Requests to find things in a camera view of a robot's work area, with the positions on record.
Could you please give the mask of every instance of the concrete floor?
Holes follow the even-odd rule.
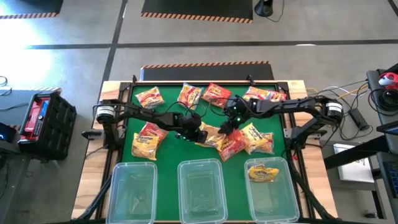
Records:
[[[285,0],[279,23],[254,16],[253,24],[141,18],[143,2],[128,1],[119,43],[398,39],[398,17],[387,0]],[[121,4],[122,0],[64,0],[58,18],[0,20],[0,33],[7,34],[0,35],[0,75],[7,76],[11,86],[62,87],[62,96],[77,107],[79,114],[69,156],[60,163],[60,169],[31,163],[33,176],[22,182],[11,223],[69,220],[87,146],[80,133],[91,126],[91,107],[98,99],[109,54],[109,48],[23,47],[111,44]],[[275,17],[280,4],[275,1]],[[364,80],[366,71],[397,63],[398,44],[117,49],[109,79],[131,80],[142,65],[240,60],[269,60],[276,80],[305,80],[307,87],[322,89]],[[359,109],[369,124],[379,125],[365,97],[360,99]],[[351,121],[345,131],[354,133]],[[355,141],[378,135],[373,132]],[[338,135],[332,139],[340,140]],[[340,218],[391,223],[391,209],[387,220],[362,217],[375,211],[370,192],[332,190]]]

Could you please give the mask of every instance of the black platform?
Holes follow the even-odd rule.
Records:
[[[63,0],[1,0],[0,19],[58,16]]]
[[[252,23],[252,10],[252,0],[145,0],[141,16]]]
[[[140,80],[244,80],[248,75],[254,80],[274,80],[267,61],[146,65]]]

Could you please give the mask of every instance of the chip bag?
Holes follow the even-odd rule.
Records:
[[[262,90],[253,86],[249,86],[249,89],[242,96],[242,98],[246,101],[249,101],[251,98],[258,100],[268,100],[270,95],[271,93],[267,90]]]
[[[264,164],[254,165],[248,170],[249,179],[253,182],[273,182],[278,173],[279,169],[266,168]]]
[[[278,91],[270,91],[271,95],[268,98],[268,100],[272,102],[279,102],[281,100],[286,100],[286,94],[285,93],[280,93]]]
[[[202,90],[203,88],[197,88],[188,83],[184,83],[177,101],[182,102],[186,107],[194,110],[197,107],[195,104],[199,102]]]
[[[199,128],[200,131],[207,131],[208,134],[205,143],[195,144],[203,147],[215,147],[218,151],[221,151],[221,147],[223,146],[223,141],[226,135],[218,133],[218,130],[220,130],[220,128],[207,125],[204,122],[201,123]]]
[[[205,90],[202,98],[210,102],[212,105],[223,108],[228,101],[227,98],[229,98],[231,95],[231,91],[214,83],[210,83],[210,85]]]
[[[151,123],[151,122],[146,122],[142,130],[139,132],[139,135],[141,136],[158,136],[158,143],[157,147],[159,148],[161,142],[163,141],[164,138],[166,138],[166,135],[168,134],[168,131],[165,131],[158,127],[158,125]]]
[[[229,136],[224,139],[221,147],[221,152],[218,152],[221,159],[225,162],[233,155],[242,151],[246,147],[246,141],[239,130],[234,130]]]
[[[159,141],[158,136],[141,136],[134,133],[131,154],[133,156],[156,160],[156,149]]]
[[[254,127],[253,123],[244,127],[240,132],[246,141],[244,150],[248,154],[267,143],[267,139]]]
[[[159,88],[156,86],[150,90],[143,91],[136,95],[139,103],[143,108],[152,109],[164,103],[162,95],[160,95]]]
[[[250,86],[247,92],[243,95],[243,99],[249,101],[250,99],[258,100],[271,100],[272,102],[278,102],[280,100],[286,100],[286,94],[278,91],[262,90],[253,86]]]
[[[254,152],[274,154],[274,133],[261,133],[261,135],[267,141],[259,148],[255,149]]]

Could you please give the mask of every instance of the green mat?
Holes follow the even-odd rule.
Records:
[[[247,85],[241,86],[223,86],[233,92],[234,95],[243,96],[248,89]],[[264,90],[275,90],[271,85],[256,85],[257,88]],[[136,86],[134,87],[132,102],[139,105],[135,94],[146,91],[153,86]],[[178,95],[182,89],[182,85],[167,85],[159,86],[160,94],[163,96],[165,103],[156,107],[159,112],[165,111],[172,103],[176,102]],[[205,100],[200,100],[204,106],[208,105]],[[215,111],[221,113],[221,109],[214,106]],[[180,105],[174,105],[170,112],[185,113],[186,109]],[[203,114],[204,109],[197,106],[195,110],[198,114]],[[206,124],[219,127],[220,124],[226,121],[226,117],[218,116],[207,111],[206,115],[202,118]],[[195,145],[193,142],[186,142],[181,139],[175,138],[175,132],[169,132],[167,137],[163,140],[158,148],[156,158],[154,161],[158,168],[158,193],[157,193],[157,215],[156,220],[179,220],[178,211],[178,183],[177,183],[177,166],[182,161],[195,160],[195,159],[209,159],[215,158],[223,164],[224,185],[226,192],[226,200],[228,205],[228,220],[252,220],[249,213],[248,198],[246,195],[246,186],[244,182],[244,163],[248,159],[259,157],[274,157],[280,156],[285,149],[284,134],[280,116],[275,115],[267,119],[250,119],[246,124],[253,122],[255,127],[263,133],[274,133],[274,152],[275,155],[252,153],[247,154],[246,151],[241,151],[233,156],[226,162],[222,162],[217,150],[214,148],[201,147]],[[122,162],[145,162],[148,159],[133,157],[131,154],[131,146],[133,134],[139,133],[145,121],[137,119],[130,119],[126,132],[126,143],[123,151]]]

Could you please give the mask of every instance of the clear plastic container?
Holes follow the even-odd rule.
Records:
[[[279,169],[273,182],[249,180],[249,168],[258,164]],[[250,214],[256,223],[296,222],[299,219],[299,206],[285,159],[281,157],[249,159],[244,163],[244,172]]]
[[[223,170],[217,159],[178,165],[181,223],[223,223],[228,217]]]
[[[106,223],[153,223],[156,199],[157,167],[153,162],[119,163],[113,169]]]

